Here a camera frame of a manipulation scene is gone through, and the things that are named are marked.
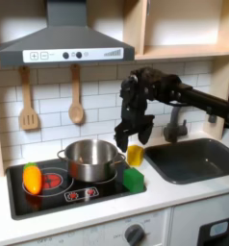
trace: sink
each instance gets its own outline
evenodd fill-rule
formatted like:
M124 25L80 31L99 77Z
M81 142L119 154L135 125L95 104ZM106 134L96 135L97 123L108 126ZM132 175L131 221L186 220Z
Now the sink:
M208 138L148 147L144 154L165 180L178 185L229 175L229 148Z

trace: wooden spoon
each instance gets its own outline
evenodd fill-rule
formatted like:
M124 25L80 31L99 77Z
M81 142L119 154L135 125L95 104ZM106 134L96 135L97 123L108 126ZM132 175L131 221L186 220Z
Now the wooden spoon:
M24 130L31 130L38 127L38 115L32 109L29 76L30 69L26 66L19 68L22 81L22 93L24 100L24 109L19 116L20 127Z
M80 104L80 66L71 65L72 71L72 105L68 111L69 117L75 124L80 124L84 118L84 111Z

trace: black stovetop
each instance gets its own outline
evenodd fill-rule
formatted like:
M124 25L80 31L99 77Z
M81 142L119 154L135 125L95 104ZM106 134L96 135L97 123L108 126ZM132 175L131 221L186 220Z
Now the black stovetop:
M129 168L126 162L117 164L116 176L104 184L73 180L68 175L67 163L62 160L38 162L43 174L42 192L38 196L31 195L24 187L23 167L24 165L18 165L7 170L11 214L15 220L74 209L132 194L122 184L123 171Z

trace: black robotic arm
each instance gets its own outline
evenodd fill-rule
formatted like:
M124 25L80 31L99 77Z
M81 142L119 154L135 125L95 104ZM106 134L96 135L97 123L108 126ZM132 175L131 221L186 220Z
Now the black robotic arm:
M134 70L121 84L121 123L114 129L116 145L126 152L130 135L138 134L145 144L153 128L154 115L145 115L147 100L171 106L195 106L229 124L229 102L185 85L177 75L167 75L151 67Z

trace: cabinet door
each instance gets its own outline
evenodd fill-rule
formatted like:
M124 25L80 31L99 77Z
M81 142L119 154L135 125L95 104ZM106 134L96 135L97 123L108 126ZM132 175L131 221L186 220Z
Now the cabinet door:
M196 246L202 225L229 218L229 194L174 208L170 246Z

